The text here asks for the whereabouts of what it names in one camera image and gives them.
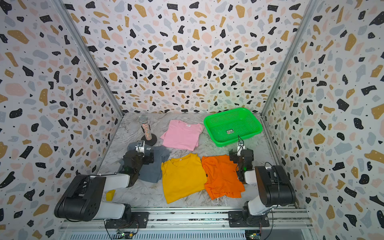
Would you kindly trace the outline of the grey t-shirt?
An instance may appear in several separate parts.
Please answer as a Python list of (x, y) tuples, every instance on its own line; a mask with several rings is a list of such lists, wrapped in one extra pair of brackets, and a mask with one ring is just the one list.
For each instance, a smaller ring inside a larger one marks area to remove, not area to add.
[(154, 163), (149, 165), (133, 165), (132, 155), (135, 150), (136, 142), (130, 143), (127, 152), (124, 154), (120, 161), (121, 167), (119, 173), (127, 174), (130, 176), (129, 186), (133, 186), (137, 180), (142, 180), (149, 183), (157, 183), (162, 178), (161, 165), (165, 163), (170, 157), (170, 151), (163, 146), (148, 146), (145, 145), (145, 150), (153, 150)]

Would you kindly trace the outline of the orange t-shirt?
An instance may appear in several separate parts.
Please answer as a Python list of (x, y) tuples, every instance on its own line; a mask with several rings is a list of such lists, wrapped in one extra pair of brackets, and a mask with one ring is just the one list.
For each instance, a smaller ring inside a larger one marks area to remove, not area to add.
[(242, 197), (245, 187), (238, 179), (237, 165), (230, 160), (230, 156), (203, 157), (202, 166), (208, 178), (205, 189), (212, 200), (223, 196)]

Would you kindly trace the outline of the pink t-shirt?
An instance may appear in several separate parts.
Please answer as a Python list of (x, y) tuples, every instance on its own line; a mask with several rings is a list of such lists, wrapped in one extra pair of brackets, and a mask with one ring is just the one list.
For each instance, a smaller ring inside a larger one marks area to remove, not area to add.
[(167, 148), (193, 151), (199, 146), (199, 137), (204, 128), (201, 124), (171, 120), (168, 130), (161, 136), (162, 145)]

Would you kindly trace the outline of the yellow t-shirt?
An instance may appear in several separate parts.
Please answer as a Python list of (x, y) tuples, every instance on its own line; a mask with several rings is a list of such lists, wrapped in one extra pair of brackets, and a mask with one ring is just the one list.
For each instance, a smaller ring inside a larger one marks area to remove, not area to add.
[(193, 153), (162, 163), (161, 170), (168, 204), (204, 190), (208, 181), (201, 159)]

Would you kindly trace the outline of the green plastic basket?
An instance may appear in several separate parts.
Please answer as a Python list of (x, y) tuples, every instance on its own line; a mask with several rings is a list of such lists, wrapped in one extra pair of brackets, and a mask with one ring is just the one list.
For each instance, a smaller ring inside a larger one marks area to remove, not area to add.
[(225, 147), (246, 140), (263, 131), (260, 121), (250, 110), (237, 108), (207, 116), (204, 125), (217, 147)]

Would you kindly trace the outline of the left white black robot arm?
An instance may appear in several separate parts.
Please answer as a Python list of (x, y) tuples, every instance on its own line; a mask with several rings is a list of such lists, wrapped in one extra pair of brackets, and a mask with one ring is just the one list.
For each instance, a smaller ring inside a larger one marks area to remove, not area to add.
[(57, 203), (54, 215), (70, 222), (106, 220), (128, 225), (133, 221), (131, 206), (103, 199), (109, 191), (134, 185), (143, 165), (154, 163), (150, 147), (136, 147), (123, 157), (121, 173), (108, 175), (77, 175)]

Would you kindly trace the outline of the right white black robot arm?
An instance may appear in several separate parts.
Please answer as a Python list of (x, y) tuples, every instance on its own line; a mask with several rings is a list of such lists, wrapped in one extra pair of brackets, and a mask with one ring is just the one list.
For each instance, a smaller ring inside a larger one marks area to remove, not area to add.
[(259, 192), (241, 211), (228, 212), (231, 228), (269, 227), (268, 214), (273, 209), (295, 203), (295, 190), (282, 166), (265, 163), (254, 167), (254, 152), (250, 149), (230, 151), (230, 160), (236, 165), (238, 180), (257, 185)]

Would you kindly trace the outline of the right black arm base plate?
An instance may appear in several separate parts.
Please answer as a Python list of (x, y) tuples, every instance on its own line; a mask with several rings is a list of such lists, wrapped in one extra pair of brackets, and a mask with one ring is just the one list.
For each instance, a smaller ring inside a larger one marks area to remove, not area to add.
[(230, 228), (266, 228), (270, 226), (267, 215), (252, 216), (248, 212), (229, 211), (228, 218)]

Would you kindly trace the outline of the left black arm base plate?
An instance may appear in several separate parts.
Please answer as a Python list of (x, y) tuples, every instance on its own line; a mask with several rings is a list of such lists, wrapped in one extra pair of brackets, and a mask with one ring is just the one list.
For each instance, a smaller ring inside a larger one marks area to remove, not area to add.
[(106, 221), (107, 229), (145, 229), (148, 224), (149, 212), (131, 212), (121, 219), (111, 219)]

